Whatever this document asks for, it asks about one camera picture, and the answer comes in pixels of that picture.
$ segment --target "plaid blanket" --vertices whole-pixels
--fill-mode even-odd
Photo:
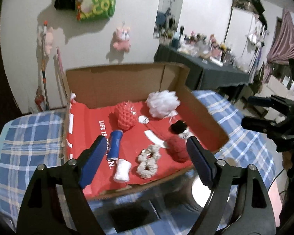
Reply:
[[[216,158],[235,161],[237,166],[255,164],[266,187],[272,183],[276,168],[273,158],[265,147],[261,134],[244,130],[240,123],[243,115],[227,100],[213,91],[194,91],[193,94],[229,135],[229,142]],[[18,118],[8,123],[0,139],[0,212],[10,216],[16,224],[24,192],[36,166],[60,165],[58,157],[65,110],[48,111]],[[168,208],[164,196],[177,190],[185,181],[196,176],[190,171],[172,181],[149,190],[104,201],[92,201],[89,205],[106,234],[116,234],[108,210],[124,203],[151,200],[160,220],[122,234],[187,234],[198,218],[198,212],[187,204]],[[219,228],[226,225],[234,207],[236,186],[231,188],[230,199]],[[74,228],[61,186],[59,200],[68,227]]]

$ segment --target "white round sticker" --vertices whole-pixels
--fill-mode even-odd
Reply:
[[[140,122],[141,124],[148,124],[149,118],[146,117],[146,116],[139,116],[138,117],[138,122]]]

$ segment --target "metal screw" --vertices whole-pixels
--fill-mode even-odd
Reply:
[[[37,169],[38,170],[43,170],[45,168],[45,165],[44,164],[40,164],[37,166]]]
[[[226,162],[224,161],[224,160],[218,160],[217,161],[217,164],[219,165],[219,166],[225,166],[225,164],[226,164]]]
[[[248,168],[250,168],[251,170],[256,170],[256,166],[254,164],[250,164],[248,165]]]
[[[77,161],[76,159],[71,159],[68,161],[68,163],[69,163],[69,166],[74,166],[77,163]]]

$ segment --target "clutter on table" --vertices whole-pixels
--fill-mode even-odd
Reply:
[[[245,62],[242,57],[237,58],[234,61],[234,66],[241,71],[248,72],[249,71],[249,63]]]
[[[211,58],[219,61],[217,63],[222,66],[223,63],[233,64],[235,56],[232,54],[232,45],[227,43],[218,43],[214,34],[211,34],[207,42],[207,36],[194,31],[188,36],[184,34],[184,27],[180,29],[180,34],[173,36],[171,46],[176,48],[178,52],[201,57],[206,60]]]

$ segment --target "pink stuffed toy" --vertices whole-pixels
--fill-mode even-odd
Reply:
[[[42,35],[43,33],[39,33],[37,35],[38,45],[42,45]],[[45,39],[45,55],[50,55],[50,51],[53,44],[53,28],[49,27],[46,31],[46,39]]]
[[[113,46],[117,51],[129,52],[129,48],[131,47],[131,44],[129,43],[129,39],[130,39],[129,30],[130,28],[128,29],[117,28],[116,42],[113,43]]]
[[[45,40],[45,54],[48,56],[50,55],[50,50],[52,48],[53,43],[53,28],[49,27],[46,33],[46,40]]]

